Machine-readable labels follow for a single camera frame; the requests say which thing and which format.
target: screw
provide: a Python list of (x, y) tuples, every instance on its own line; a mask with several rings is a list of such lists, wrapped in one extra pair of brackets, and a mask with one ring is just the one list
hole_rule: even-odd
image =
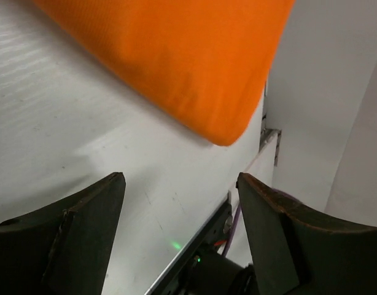
[(227, 234), (231, 230), (232, 227), (233, 218), (231, 215), (228, 216), (228, 218), (224, 222), (224, 228), (223, 233)]

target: white panel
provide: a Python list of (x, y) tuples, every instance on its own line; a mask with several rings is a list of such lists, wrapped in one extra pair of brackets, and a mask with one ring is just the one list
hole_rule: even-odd
[(261, 116), (262, 101), (238, 142), (214, 146), (35, 7), (0, 0), (0, 222), (124, 172), (104, 294), (144, 294), (257, 154)]
[(377, 0), (296, 0), (270, 72), (274, 186), (324, 210), (377, 60)]
[[(274, 137), (269, 139), (269, 142), (258, 153), (252, 165), (246, 170), (252, 176), (258, 178), (270, 187), (272, 186), (277, 138), (278, 136), (275, 134)], [(243, 267), (252, 263), (249, 241), (247, 239), (242, 215), (238, 221), (238, 226), (232, 240), (231, 248), (228, 251), (227, 258), (235, 261)]]
[(326, 213), (377, 226), (377, 65), (341, 158)]

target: orange cloth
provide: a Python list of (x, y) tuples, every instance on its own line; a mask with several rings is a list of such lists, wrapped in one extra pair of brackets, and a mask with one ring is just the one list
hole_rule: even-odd
[(127, 84), (213, 143), (255, 111), (293, 0), (33, 0)]

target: green led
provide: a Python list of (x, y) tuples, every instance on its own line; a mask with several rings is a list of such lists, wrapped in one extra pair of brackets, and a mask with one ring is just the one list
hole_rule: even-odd
[(182, 249), (181, 244), (179, 244), (178, 242), (172, 242), (171, 244), (172, 244), (172, 247), (174, 247), (177, 250), (181, 250)]

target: white wall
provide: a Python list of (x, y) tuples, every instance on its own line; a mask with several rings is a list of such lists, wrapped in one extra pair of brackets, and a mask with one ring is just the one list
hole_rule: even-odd
[(377, 0), (297, 0), (270, 74), (274, 187), (323, 210), (377, 60)]
[(377, 65), (337, 169), (326, 213), (377, 226)]

